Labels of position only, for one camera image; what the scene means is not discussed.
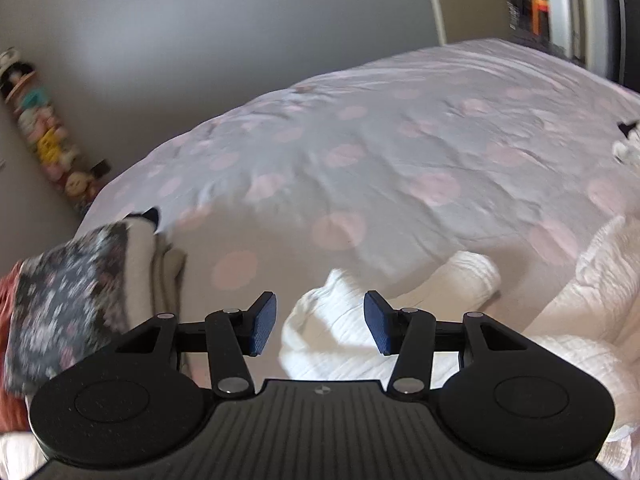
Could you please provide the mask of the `white crinkled muslin garment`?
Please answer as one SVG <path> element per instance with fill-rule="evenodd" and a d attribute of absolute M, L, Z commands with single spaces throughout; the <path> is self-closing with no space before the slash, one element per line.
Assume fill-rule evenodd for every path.
<path fill-rule="evenodd" d="M 497 295 L 495 263 L 457 252 L 420 286 L 392 299 L 393 311 L 430 311 L 442 328 L 487 322 L 484 303 Z M 282 328 L 279 362 L 295 380 L 378 379 L 392 383 L 393 351 L 366 323 L 366 293 L 345 270 L 296 302 Z M 639 475 L 639 221 L 618 216 L 593 237 L 575 273 L 526 327 L 524 336 L 605 386 L 613 426 L 598 456 L 617 479 Z"/>

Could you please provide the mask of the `beige folded garment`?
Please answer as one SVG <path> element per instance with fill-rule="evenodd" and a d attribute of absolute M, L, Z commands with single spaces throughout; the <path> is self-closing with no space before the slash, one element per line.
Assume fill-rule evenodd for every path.
<path fill-rule="evenodd" d="M 170 244 L 162 234 L 158 234 L 151 262 L 152 308 L 155 314 L 179 314 L 185 267 L 186 253 Z"/>

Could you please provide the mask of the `white folded sweatshirt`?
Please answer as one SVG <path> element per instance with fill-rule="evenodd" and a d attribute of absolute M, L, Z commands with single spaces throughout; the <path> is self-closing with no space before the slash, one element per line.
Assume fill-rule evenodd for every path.
<path fill-rule="evenodd" d="M 127 228 L 124 273 L 124 312 L 128 328 L 152 318 L 152 262 L 156 251 L 155 228 L 149 220 L 130 217 Z"/>

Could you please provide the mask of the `dark floral folded garment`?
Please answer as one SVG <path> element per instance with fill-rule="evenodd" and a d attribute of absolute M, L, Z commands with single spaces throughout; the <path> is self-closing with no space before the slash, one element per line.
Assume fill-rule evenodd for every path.
<path fill-rule="evenodd" d="M 17 278 L 3 388 L 24 398 L 129 328 L 122 222 L 25 260 Z"/>

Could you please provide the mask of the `folded white muslin garment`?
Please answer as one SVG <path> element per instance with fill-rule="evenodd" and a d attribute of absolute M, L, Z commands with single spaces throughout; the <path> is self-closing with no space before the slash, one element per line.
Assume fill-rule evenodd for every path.
<path fill-rule="evenodd" d="M 28 479 L 47 463 L 31 432 L 11 432 L 0 438 L 0 474 L 3 480 Z"/>

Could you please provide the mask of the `white smooth shirt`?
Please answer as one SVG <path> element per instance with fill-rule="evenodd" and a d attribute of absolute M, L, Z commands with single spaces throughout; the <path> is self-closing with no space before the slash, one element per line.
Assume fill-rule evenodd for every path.
<path fill-rule="evenodd" d="M 623 140 L 614 142 L 612 154 L 621 164 L 638 167 L 640 165 L 639 130 L 634 128 L 624 135 Z"/>

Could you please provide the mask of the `plush toy hanging column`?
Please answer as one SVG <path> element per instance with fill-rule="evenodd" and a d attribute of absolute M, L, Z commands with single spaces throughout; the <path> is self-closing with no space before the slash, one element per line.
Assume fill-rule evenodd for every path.
<path fill-rule="evenodd" d="M 53 187 L 78 214 L 99 193 L 99 179 L 58 116 L 35 67 L 9 48 L 1 53 L 1 101 Z"/>

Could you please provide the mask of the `orange chair in hallway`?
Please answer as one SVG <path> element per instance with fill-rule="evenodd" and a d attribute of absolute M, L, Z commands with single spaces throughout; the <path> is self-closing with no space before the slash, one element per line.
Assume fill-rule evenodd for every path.
<path fill-rule="evenodd" d="M 539 41 L 549 41 L 550 6 L 548 0 L 528 0 L 530 11 L 530 32 Z"/>

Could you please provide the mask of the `black sliding wardrobe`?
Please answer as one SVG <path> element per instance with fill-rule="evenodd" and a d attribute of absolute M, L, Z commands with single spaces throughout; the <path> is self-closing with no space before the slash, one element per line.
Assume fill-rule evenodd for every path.
<path fill-rule="evenodd" d="M 640 0 L 618 0 L 620 7 L 620 83 L 639 91 Z"/>

